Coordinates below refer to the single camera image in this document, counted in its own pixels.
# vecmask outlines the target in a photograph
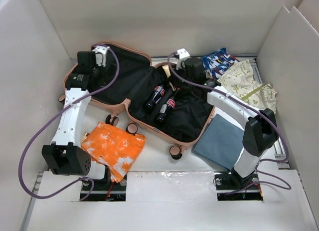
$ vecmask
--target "green strap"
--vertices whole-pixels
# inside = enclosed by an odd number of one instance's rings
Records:
[[[241,98],[242,100],[246,100],[248,99],[250,96],[252,96],[253,94],[255,94],[256,92],[260,91],[263,87],[265,86],[265,84],[259,86],[257,89],[254,89],[253,91],[249,92],[247,95],[245,95],[243,98]]]

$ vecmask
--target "red wire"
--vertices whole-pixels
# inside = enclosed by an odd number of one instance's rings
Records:
[[[110,188],[109,188],[109,190],[108,190],[108,193],[107,193],[107,195],[106,195],[106,197],[105,197],[105,201],[108,199],[108,197],[109,197],[109,195],[110,195],[110,191],[111,191],[111,189],[113,188],[113,184],[114,184],[114,183],[111,184],[111,186],[110,186]]]

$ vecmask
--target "folded clothing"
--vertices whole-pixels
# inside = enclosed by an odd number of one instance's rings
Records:
[[[247,104],[260,110],[269,108],[276,113],[277,92],[270,84],[259,84],[253,74],[253,67],[249,60],[245,60],[230,67],[218,79],[218,82]]]
[[[120,182],[142,151],[146,138],[131,135],[124,130],[99,122],[81,147],[91,155],[92,160],[107,165],[112,182]]]
[[[203,56],[201,59],[204,63],[206,77],[215,79],[221,77],[229,67],[238,62],[234,56],[227,52],[226,48]]]
[[[210,122],[192,153],[231,170],[243,149],[244,131],[220,115]]]

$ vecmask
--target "pink suitcase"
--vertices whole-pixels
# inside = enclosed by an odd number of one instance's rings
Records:
[[[120,73],[112,86],[92,97],[91,104],[112,113],[106,118],[106,123],[116,122],[116,116],[126,111],[132,123],[174,144],[169,153],[172,158],[180,159],[183,152],[203,134],[212,119],[214,107],[200,97],[201,91],[197,88],[182,89],[183,93],[178,96],[180,98],[177,98],[174,110],[164,125],[158,125],[154,119],[167,101],[169,92],[164,94],[151,113],[144,109],[144,104],[154,88],[166,79],[162,69],[166,63],[153,67],[152,59],[146,53],[110,41],[100,43],[110,46],[115,52],[120,62]],[[110,61],[108,75],[92,81],[90,92],[113,78],[112,72],[115,72],[116,64],[110,52],[107,60]],[[76,65],[65,76],[63,85],[67,77],[76,72],[75,68]]]

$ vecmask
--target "black wheel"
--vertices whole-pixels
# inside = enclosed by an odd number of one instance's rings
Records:
[[[169,149],[169,154],[175,160],[179,160],[183,156],[180,146],[177,145],[174,145]]]
[[[108,115],[105,119],[105,124],[110,124],[111,123],[111,115]]]
[[[116,126],[119,122],[119,118],[118,117],[113,117],[112,121],[111,121],[111,125]]]
[[[61,95],[61,96],[59,97],[58,101],[59,101],[60,103],[64,103],[64,101],[65,101],[65,94]]]
[[[138,126],[136,124],[131,123],[126,127],[126,132],[128,132],[131,135],[135,135],[137,131]]]

